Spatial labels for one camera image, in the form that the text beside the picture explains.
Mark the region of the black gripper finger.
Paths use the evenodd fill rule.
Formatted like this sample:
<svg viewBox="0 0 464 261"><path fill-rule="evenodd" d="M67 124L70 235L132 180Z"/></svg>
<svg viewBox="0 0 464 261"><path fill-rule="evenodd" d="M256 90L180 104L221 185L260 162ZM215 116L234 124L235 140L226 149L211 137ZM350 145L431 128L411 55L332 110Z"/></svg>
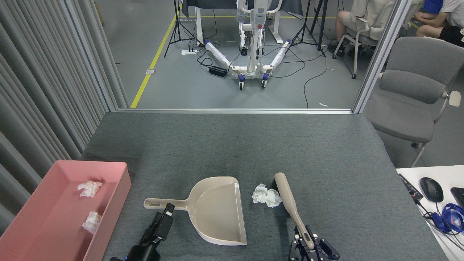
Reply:
<svg viewBox="0 0 464 261"><path fill-rule="evenodd" d="M150 244L152 244L160 218L161 213L156 213L152 223L147 227L147 229L144 232L144 235L141 238L141 245L149 246Z"/></svg>
<svg viewBox="0 0 464 261"><path fill-rule="evenodd" d="M340 259L340 253L336 251L336 249L328 242L328 240L319 236L315 236L315 234L312 233L310 227L307 227L307 231L311 242L313 243L312 246L309 246L309 250L315 250L316 261L336 261Z"/></svg>
<svg viewBox="0 0 464 261"><path fill-rule="evenodd" d="M301 253L300 247L302 247L303 239L300 237L300 233L298 231L298 227L294 228L295 235L290 243L289 249L289 261L300 261L301 260Z"/></svg>
<svg viewBox="0 0 464 261"><path fill-rule="evenodd" d="M158 216L156 222L156 241L164 241L167 238L173 222L172 212L174 208L173 204L168 203L163 214L156 213L156 216Z"/></svg>

